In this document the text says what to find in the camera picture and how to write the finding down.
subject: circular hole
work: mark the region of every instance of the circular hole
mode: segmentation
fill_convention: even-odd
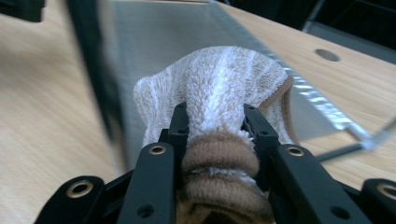
[[[183,129],[177,130],[177,132],[178,132],[178,133],[187,133],[187,131],[186,131],[186,130],[183,130]]]
[[[144,204],[137,209],[137,215],[141,218],[151,217],[154,207],[151,204]]]
[[[338,57],[336,54],[334,54],[331,51],[328,51],[326,49],[315,49],[315,53],[320,56],[322,59],[331,61],[331,62],[338,62],[340,61],[340,57]]]
[[[66,195],[69,198],[80,198],[87,195],[93,189],[93,184],[88,180],[81,180],[74,183],[67,190]]]
[[[288,152],[291,156],[303,156],[304,152],[296,147],[289,147]]]
[[[156,146],[156,147],[152,147],[148,152],[153,155],[160,155],[163,154],[165,151],[166,151],[165,147]]]
[[[396,200],[396,187],[388,184],[379,184],[377,188],[383,195]]]
[[[332,206],[330,208],[330,211],[332,212],[333,215],[335,215],[341,219],[349,219],[350,218],[350,214],[348,213],[348,211],[340,206]]]

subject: white terry cloth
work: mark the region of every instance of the white terry cloth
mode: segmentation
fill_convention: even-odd
[[[134,100],[147,125],[143,146],[157,142],[162,129],[169,128],[176,105],[187,102],[189,142],[208,131],[229,131],[240,136],[243,104],[258,107],[279,134],[282,144],[296,143],[290,122],[292,78],[272,59],[250,49],[211,47],[197,50],[160,73],[143,77],[134,87]],[[193,94],[199,90],[202,94]],[[234,102],[237,112],[189,102]]]

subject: transparent plastic sheet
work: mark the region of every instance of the transparent plastic sheet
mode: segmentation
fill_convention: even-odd
[[[134,84],[191,52],[212,46],[239,46],[277,61],[294,77],[291,114],[301,140],[349,129],[369,137],[308,81],[222,10],[216,3],[110,1],[102,9],[108,57],[120,86],[125,149],[134,168],[146,127],[134,104]]]

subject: wooden surface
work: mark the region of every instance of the wooden surface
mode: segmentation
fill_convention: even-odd
[[[396,116],[396,66],[240,10],[226,9],[371,133]],[[315,49],[336,53],[329,62]],[[0,16],[0,223],[32,223],[62,183],[79,175],[106,182],[123,171],[106,142],[63,6],[45,20]],[[318,154],[353,142],[344,133],[303,142]],[[396,140],[325,167],[358,188],[396,180]]]

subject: wooden table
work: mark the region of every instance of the wooden table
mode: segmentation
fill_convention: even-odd
[[[394,64],[224,8],[369,132],[396,116]],[[341,61],[326,61],[315,49]],[[302,145],[318,154],[352,142],[338,133]],[[118,177],[124,171],[112,151],[64,7],[48,1],[41,23],[0,16],[0,223],[34,222],[73,177]],[[396,180],[396,139],[324,166],[355,188],[370,177]]]

